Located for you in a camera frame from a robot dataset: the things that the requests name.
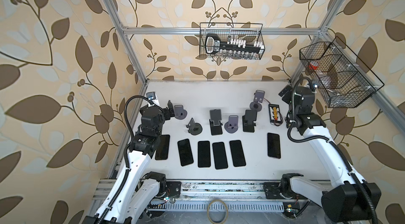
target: black wire basket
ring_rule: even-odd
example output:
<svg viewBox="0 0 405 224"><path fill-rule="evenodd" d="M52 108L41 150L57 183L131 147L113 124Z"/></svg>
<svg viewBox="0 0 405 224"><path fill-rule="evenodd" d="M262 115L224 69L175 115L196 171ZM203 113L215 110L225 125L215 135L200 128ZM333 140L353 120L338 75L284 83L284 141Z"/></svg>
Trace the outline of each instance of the black wire basket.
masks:
<svg viewBox="0 0 405 224"><path fill-rule="evenodd" d="M355 62L345 55L344 49L354 55ZM339 37L300 49L300 61L305 73L319 83L318 90L329 108L355 108L384 86Z"/></svg>
<svg viewBox="0 0 405 224"><path fill-rule="evenodd" d="M263 24L200 23L200 58L260 60Z"/></svg>

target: black smartphone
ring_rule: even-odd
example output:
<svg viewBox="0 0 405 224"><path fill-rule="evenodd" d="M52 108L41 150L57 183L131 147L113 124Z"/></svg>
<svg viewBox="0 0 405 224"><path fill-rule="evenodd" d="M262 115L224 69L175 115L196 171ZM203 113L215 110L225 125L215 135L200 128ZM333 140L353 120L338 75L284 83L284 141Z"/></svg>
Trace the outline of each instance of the black smartphone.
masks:
<svg viewBox="0 0 405 224"><path fill-rule="evenodd" d="M280 136L275 133L267 133L267 155L277 159L281 158Z"/></svg>
<svg viewBox="0 0 405 224"><path fill-rule="evenodd" d="M167 160L169 156L170 135L161 135L160 144L156 149L155 160Z"/></svg>
<svg viewBox="0 0 405 224"><path fill-rule="evenodd" d="M198 167L211 167L211 150L209 141L198 142Z"/></svg>
<svg viewBox="0 0 405 224"><path fill-rule="evenodd" d="M228 168L228 161L226 160L225 144L223 142L213 143L212 153L214 154L214 164L216 169Z"/></svg>
<svg viewBox="0 0 405 224"><path fill-rule="evenodd" d="M240 140L230 141L230 153L232 155L233 166L246 166L245 155L243 154L242 142Z"/></svg>
<svg viewBox="0 0 405 224"><path fill-rule="evenodd" d="M193 153L191 152L191 146L189 139L184 139L177 142L179 148L180 164L186 166L194 163Z"/></svg>

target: phone holder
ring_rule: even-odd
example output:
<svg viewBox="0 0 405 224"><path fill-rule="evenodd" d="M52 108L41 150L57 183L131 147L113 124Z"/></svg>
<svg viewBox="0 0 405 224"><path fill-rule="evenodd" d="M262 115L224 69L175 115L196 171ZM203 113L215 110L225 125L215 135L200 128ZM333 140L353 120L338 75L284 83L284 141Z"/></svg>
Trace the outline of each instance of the phone holder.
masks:
<svg viewBox="0 0 405 224"><path fill-rule="evenodd" d="M225 123L225 130L228 133L235 133L238 130L238 119L239 116L237 115L230 115L228 122Z"/></svg>
<svg viewBox="0 0 405 224"><path fill-rule="evenodd" d="M253 102L250 103L250 110L261 111L263 99L265 98L265 92L263 90L256 90L253 98Z"/></svg>
<svg viewBox="0 0 405 224"><path fill-rule="evenodd" d="M211 135L222 134L222 115L221 109L214 109L209 111L209 125L211 128Z"/></svg>
<svg viewBox="0 0 405 224"><path fill-rule="evenodd" d="M199 135L203 131L203 127L201 126L200 123L195 123L194 119L191 118L190 122L188 125L186 125L188 128L188 132L191 135Z"/></svg>
<svg viewBox="0 0 405 224"><path fill-rule="evenodd" d="M246 110L245 115L242 116L242 122L243 122L243 131L248 132L248 133L254 133L254 127L256 126L256 121L257 118L257 111L253 110Z"/></svg>
<svg viewBox="0 0 405 224"><path fill-rule="evenodd" d="M185 117L187 116L187 111L183 108L182 105L175 105L174 110L175 110L175 118L178 120L184 120Z"/></svg>

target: mesh basket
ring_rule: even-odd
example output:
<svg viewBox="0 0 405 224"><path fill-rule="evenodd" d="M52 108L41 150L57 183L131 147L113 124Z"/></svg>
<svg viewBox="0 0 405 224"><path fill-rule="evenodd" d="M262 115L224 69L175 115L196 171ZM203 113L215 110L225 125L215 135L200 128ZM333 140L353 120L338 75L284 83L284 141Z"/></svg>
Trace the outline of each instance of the mesh basket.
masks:
<svg viewBox="0 0 405 224"><path fill-rule="evenodd" d="M260 60L265 52L263 24L200 23L200 59Z"/></svg>
<svg viewBox="0 0 405 224"><path fill-rule="evenodd" d="M356 62L346 57L345 48L354 55ZM339 37L332 42L317 42L300 49L300 61L306 74L319 83L318 90L330 108L357 107L384 86Z"/></svg>

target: white work surface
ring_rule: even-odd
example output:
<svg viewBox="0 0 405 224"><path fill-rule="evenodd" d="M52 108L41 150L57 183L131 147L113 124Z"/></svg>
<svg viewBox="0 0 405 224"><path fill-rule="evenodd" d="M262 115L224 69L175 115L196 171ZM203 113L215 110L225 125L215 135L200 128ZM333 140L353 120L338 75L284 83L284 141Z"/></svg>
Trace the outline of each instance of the white work surface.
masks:
<svg viewBox="0 0 405 224"><path fill-rule="evenodd" d="M281 100L278 93L286 86L286 82L150 82L147 92L155 91L160 106L167 107L168 100L173 105L183 105L187 111L184 120L174 117L165 121L163 135L170 135L169 157L167 160L152 161L144 173L155 171L166 174L167 179L183 180L280 180L285 173L301 173L312 180L329 180L318 156L308 142L294 143L287 138L285 122L277 127L270 124L268 103L262 103L262 110L257 114L254 133L243 132L242 115L249 109L256 90L265 91L265 98L273 104L280 105L284 116L288 105ZM222 126L222 135L212 136L209 125L209 111L221 109L222 124L228 121L230 115L239 116L239 129L228 133ZM134 132L140 124L138 116ZM193 136L188 133L186 125L194 118L202 126L202 133ZM281 159L267 156L267 133L280 135ZM302 139L293 129L292 136ZM181 166L177 142L189 139L194 163ZM229 141L241 140L245 155L246 166L234 167L229 147ZM199 168L197 165L197 143L210 141L211 167ZM216 170L212 143L224 142L228 168Z"/></svg>

